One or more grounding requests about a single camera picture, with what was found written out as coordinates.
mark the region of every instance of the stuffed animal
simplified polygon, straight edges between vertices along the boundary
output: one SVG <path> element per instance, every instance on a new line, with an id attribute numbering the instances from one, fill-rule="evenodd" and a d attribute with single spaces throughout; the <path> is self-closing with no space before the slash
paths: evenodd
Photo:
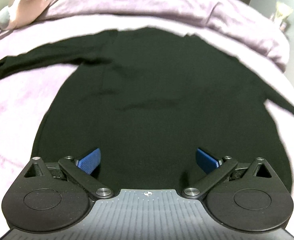
<path id="1" fill-rule="evenodd" d="M 13 30 L 32 23 L 49 3 L 50 0 L 10 0 L 0 11 L 0 29 Z"/>

